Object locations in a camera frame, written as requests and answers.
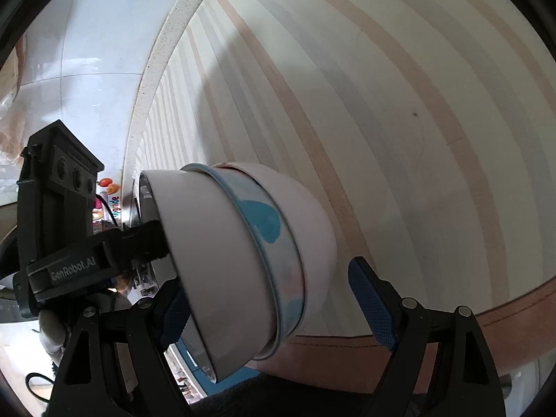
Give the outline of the white bowl front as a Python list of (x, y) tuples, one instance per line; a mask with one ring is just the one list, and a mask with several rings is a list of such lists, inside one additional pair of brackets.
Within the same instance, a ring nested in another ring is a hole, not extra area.
[(301, 263), (305, 301), (301, 330), (319, 312), (326, 299), (337, 263), (333, 225), (320, 202), (292, 178), (256, 163), (232, 162), (218, 165), (219, 170), (238, 170), (262, 186), (285, 217), (295, 238)]

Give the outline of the white bowl back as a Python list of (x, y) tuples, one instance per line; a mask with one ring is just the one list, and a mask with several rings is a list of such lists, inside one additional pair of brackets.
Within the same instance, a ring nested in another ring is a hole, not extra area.
[(183, 334), (213, 382), (242, 368), (276, 334), (276, 304), (254, 235), (221, 185), (204, 171), (145, 170), (144, 220), (160, 221), (170, 249), (155, 267), (183, 285), (191, 318)]

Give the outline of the white bowl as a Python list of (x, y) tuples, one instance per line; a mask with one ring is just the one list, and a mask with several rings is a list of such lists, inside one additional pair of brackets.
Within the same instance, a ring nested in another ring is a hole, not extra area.
[(232, 162), (218, 165), (219, 170), (238, 170), (262, 186), (285, 217), (295, 238), (301, 263), (305, 301), (301, 330), (319, 312), (326, 299), (337, 263), (333, 225), (320, 202), (292, 178), (256, 163)]
[(155, 267), (183, 285), (191, 318), (183, 334), (213, 382), (242, 368), (276, 334), (276, 304), (254, 235), (221, 185), (204, 171), (145, 170), (144, 220), (160, 221), (170, 249)]

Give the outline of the colourful wall stickers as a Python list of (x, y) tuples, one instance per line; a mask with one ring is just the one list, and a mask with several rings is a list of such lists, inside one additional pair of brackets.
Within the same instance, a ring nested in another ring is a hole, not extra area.
[(121, 185), (110, 177), (97, 181), (96, 200), (92, 209), (93, 231), (105, 231), (122, 226)]

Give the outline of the striped cat print tablecloth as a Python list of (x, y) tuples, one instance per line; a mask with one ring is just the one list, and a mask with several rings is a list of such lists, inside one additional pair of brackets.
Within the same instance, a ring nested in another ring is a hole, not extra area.
[(258, 162), (335, 231), (325, 303), (256, 368), (369, 392), (387, 352), (348, 285), (478, 315), (507, 373), (555, 350), (555, 61), (511, 0), (177, 0), (139, 85), (139, 173)]

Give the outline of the floral blue rimmed bowl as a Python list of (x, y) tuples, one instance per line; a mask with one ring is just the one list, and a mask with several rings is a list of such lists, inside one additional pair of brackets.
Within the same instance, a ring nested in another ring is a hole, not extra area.
[(305, 311), (305, 280), (300, 252), (277, 203), (256, 179), (234, 167), (193, 163), (185, 172), (209, 176), (230, 199), (254, 240), (272, 295), (276, 330), (255, 357), (266, 360), (299, 327)]

